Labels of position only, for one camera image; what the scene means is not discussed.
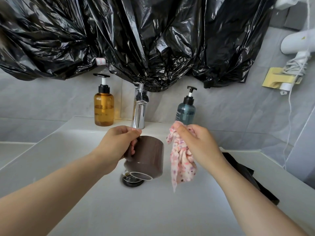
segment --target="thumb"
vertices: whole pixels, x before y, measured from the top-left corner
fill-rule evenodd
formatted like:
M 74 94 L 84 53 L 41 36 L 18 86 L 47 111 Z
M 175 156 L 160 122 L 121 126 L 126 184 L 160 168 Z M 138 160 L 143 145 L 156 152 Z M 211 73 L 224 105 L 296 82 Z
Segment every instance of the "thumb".
M 173 127 L 187 145 L 190 145 L 195 141 L 195 136 L 193 136 L 182 124 L 175 122 Z
M 135 129 L 135 130 L 125 133 L 125 135 L 127 136 L 128 140 L 131 142 L 132 140 L 135 140 L 137 137 L 139 137 L 141 133 L 142 131 L 140 129 Z

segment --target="person's left hand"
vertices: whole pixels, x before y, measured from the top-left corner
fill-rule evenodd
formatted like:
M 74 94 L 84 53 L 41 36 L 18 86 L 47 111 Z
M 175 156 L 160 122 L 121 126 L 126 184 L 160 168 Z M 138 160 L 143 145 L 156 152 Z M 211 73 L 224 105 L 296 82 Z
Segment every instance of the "person's left hand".
M 141 133 L 140 129 L 127 126 L 112 127 L 108 130 L 100 144 L 90 153 L 104 166 L 104 175 L 115 169 L 130 144 L 131 154 L 135 153 L 134 146 Z

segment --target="washcloth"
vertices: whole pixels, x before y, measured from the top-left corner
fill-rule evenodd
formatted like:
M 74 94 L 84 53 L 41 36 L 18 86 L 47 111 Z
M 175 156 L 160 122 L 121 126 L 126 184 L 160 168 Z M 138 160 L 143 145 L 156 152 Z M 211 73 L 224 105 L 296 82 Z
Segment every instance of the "washcloth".
M 187 127 L 182 122 L 181 123 L 187 130 L 194 136 L 196 136 L 194 130 L 191 127 Z M 174 139 L 173 148 L 171 151 L 171 177 L 172 177 L 172 186 L 175 192 L 177 184 L 181 182 L 191 181 L 197 171 L 197 166 L 194 163 L 194 157 L 191 154 L 188 146 L 184 140 L 176 132 L 175 128 L 172 127 L 169 129 L 169 135 L 166 140 L 170 144 Z

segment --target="mug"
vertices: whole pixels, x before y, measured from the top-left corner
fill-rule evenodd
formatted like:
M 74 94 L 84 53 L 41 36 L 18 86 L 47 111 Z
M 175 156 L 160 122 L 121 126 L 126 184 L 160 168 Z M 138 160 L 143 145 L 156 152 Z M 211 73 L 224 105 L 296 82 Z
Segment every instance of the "mug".
M 125 152 L 125 168 L 129 174 L 142 179 L 152 180 L 163 174 L 164 144 L 151 136 L 140 136 L 135 145 L 135 154 L 131 154 L 131 146 Z

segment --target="sink drain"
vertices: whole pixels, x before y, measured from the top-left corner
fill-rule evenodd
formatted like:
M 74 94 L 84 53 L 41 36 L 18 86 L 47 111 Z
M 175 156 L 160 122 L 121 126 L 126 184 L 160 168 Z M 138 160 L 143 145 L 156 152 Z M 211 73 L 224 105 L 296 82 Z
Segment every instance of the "sink drain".
M 136 178 L 130 175 L 128 172 L 124 172 L 124 174 L 122 174 L 122 182 L 125 186 L 137 187 L 142 185 L 144 183 L 144 180 Z

